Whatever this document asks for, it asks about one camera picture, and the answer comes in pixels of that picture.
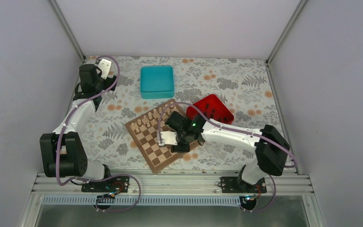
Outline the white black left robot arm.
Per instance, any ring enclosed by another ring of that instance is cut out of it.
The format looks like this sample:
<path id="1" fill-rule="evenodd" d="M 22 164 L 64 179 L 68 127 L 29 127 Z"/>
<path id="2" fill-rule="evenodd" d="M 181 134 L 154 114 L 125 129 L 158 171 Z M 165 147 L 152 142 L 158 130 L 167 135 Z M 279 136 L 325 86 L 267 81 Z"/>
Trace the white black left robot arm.
<path id="1" fill-rule="evenodd" d="M 80 82 L 75 87 L 72 106 L 62 123 L 51 133 L 40 137 L 44 173 L 47 177 L 75 176 L 94 179 L 94 186 L 105 192 L 112 187 L 113 179 L 105 172 L 104 164 L 87 159 L 80 136 L 90 117 L 97 111 L 101 92 L 110 88 L 116 77 L 109 77 L 112 62 L 106 59 L 79 67 Z"/>

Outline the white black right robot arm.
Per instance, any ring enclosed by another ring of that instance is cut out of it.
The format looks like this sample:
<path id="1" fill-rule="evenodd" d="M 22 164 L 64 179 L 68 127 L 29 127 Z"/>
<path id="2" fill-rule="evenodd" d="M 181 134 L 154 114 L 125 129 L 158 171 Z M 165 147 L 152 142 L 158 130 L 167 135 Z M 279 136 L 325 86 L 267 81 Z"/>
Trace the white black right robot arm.
<path id="1" fill-rule="evenodd" d="M 251 191 L 267 175 L 283 174 L 290 146 L 271 125 L 263 129 L 242 128 L 200 114 L 189 119 L 176 112 L 171 113 L 165 125 L 170 130 L 158 130 L 158 145 L 170 145 L 173 153 L 190 152 L 193 142 L 217 142 L 254 154 L 254 161 L 245 164 L 237 177 L 237 186 L 242 192 Z"/>

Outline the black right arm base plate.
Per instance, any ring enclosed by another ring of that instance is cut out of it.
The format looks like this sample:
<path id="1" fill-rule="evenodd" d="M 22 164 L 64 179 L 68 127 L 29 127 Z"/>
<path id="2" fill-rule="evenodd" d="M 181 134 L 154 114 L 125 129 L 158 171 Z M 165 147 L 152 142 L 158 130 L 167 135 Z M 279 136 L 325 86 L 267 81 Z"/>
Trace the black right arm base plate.
<path id="1" fill-rule="evenodd" d="M 248 184 L 238 177 L 223 176 L 217 184 L 222 193 L 266 193 L 265 179 L 261 178 L 256 184 Z"/>

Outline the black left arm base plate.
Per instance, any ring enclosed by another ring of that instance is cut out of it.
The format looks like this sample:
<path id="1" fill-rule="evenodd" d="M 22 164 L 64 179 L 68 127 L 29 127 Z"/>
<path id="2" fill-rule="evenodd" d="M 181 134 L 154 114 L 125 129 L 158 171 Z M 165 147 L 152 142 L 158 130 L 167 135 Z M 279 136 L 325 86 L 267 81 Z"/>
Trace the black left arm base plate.
<path id="1" fill-rule="evenodd" d="M 82 185 L 81 191 L 99 193 L 128 192 L 129 181 L 128 176 L 118 176 L 102 182 L 89 182 Z"/>

